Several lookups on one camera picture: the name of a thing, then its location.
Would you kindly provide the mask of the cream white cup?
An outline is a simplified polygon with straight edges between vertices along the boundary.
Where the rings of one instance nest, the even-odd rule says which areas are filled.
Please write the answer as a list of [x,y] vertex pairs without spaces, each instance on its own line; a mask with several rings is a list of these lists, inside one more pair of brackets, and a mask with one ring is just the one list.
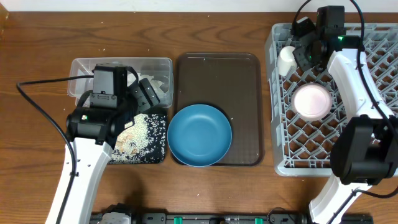
[[296,71],[297,63],[293,55],[294,50],[295,47],[293,46],[285,46],[280,50],[277,58],[277,68],[280,76],[286,77]]

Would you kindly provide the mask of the dark blue plate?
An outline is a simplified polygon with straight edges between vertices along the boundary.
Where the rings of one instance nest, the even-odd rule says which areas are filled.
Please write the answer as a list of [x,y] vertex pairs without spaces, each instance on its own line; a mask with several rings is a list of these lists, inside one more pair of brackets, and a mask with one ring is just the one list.
[[182,164],[206,167],[219,162],[229,151],[233,130],[219,109],[195,104],[181,109],[167,133],[169,148]]

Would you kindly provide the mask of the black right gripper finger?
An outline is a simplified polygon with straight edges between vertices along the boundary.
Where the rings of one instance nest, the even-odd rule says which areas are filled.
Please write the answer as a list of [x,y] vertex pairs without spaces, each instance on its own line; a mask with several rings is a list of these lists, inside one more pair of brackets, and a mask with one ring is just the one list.
[[300,67],[303,72],[306,72],[307,70],[312,68],[310,55],[305,47],[297,47],[293,51],[293,56],[297,63],[297,66]]
[[303,17],[292,24],[291,34],[297,38],[308,37],[315,39],[317,37],[317,28],[310,18]]

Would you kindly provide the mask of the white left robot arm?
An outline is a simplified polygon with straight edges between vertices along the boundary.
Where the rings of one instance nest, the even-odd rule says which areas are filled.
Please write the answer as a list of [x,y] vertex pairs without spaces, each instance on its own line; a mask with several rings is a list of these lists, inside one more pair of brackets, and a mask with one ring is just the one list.
[[88,223],[118,136],[135,116],[159,104],[148,79],[120,63],[97,64],[93,89],[67,116],[65,160],[47,223]]

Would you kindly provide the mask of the white napkin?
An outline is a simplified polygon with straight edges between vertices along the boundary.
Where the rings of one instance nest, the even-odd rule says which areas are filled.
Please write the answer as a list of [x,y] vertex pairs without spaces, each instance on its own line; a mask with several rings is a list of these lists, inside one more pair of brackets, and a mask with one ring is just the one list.
[[[157,80],[153,75],[141,75],[138,73],[139,81],[146,78],[149,80],[150,84],[152,85],[153,89],[155,90],[156,94],[159,96],[164,96],[168,92],[168,87],[165,82],[161,80]],[[132,73],[128,73],[127,75],[127,86],[131,85],[133,81],[136,81],[135,76]]]

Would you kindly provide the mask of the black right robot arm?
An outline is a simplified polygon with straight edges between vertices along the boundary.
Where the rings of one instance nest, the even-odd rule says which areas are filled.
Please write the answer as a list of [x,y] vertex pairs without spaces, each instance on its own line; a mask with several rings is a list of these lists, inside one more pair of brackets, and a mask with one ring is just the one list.
[[340,223],[349,206],[397,169],[397,118],[381,98],[368,69],[364,33],[347,35],[344,6],[324,6],[317,21],[292,22],[300,42],[293,52],[298,66],[326,70],[334,79],[348,123],[330,153],[332,173],[309,203],[312,223]]

